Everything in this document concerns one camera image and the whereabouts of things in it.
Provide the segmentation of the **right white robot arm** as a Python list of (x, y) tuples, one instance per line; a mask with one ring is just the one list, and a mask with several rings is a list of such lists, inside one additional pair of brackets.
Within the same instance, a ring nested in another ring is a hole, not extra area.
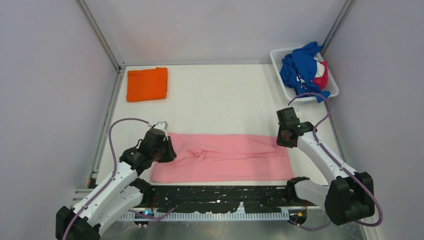
[(376, 212), (374, 180), (367, 172), (358, 172), (332, 151), (311, 122), (301, 122), (293, 107), (276, 112), (278, 133), (276, 143), (303, 152), (327, 181), (321, 185), (309, 177), (287, 181), (285, 198), (291, 205), (302, 201), (325, 210), (329, 220), (337, 225), (359, 222)]

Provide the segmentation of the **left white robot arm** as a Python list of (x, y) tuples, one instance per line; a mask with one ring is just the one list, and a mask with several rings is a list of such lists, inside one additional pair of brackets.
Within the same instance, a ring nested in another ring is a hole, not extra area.
[(135, 147), (126, 149), (112, 172), (85, 198), (56, 213), (58, 240), (98, 240), (125, 212), (153, 202), (150, 184), (139, 176), (153, 162), (167, 163), (176, 158), (164, 123), (153, 125)]

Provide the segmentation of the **pink t shirt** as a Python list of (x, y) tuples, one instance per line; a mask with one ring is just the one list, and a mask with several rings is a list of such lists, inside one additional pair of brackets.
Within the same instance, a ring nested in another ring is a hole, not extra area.
[(160, 184), (286, 181), (294, 177), (288, 150), (276, 137), (254, 134), (170, 133), (176, 158), (155, 163), (149, 178)]

